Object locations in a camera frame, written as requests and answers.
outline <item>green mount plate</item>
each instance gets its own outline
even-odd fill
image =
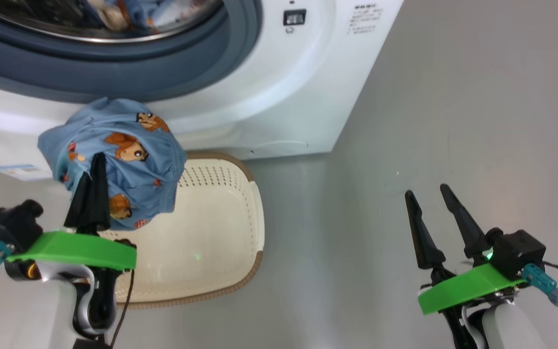
[[[490,264],[480,265],[425,291],[419,296],[419,305],[427,315],[523,282],[507,280]]]
[[[7,260],[52,261],[123,271],[135,269],[137,250],[98,236],[57,231],[42,234],[29,251]]]

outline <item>laundry basket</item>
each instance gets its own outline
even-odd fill
[[[178,183],[175,210],[133,232],[107,230],[109,239],[137,245],[130,307],[163,307],[207,300],[248,283],[262,261],[264,212],[257,185],[240,161],[192,153]],[[126,301],[130,273],[115,296]]]

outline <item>white washing machine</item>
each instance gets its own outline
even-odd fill
[[[0,166],[48,170],[38,135],[104,95],[146,102],[188,150],[330,152],[402,2],[223,0],[136,37],[0,13]]]

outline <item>blue garment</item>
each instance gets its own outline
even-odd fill
[[[152,28],[153,18],[157,18],[176,0],[124,0],[126,11],[133,26],[137,28]],[[106,0],[107,3],[117,5],[118,0]]]
[[[186,153],[167,124],[139,102],[91,102],[66,124],[42,133],[38,148],[53,178],[72,193],[89,174],[93,155],[105,153],[113,230],[135,230],[173,212]]]

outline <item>control button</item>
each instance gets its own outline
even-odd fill
[[[290,10],[283,13],[284,26],[301,26],[305,24],[307,10]]]

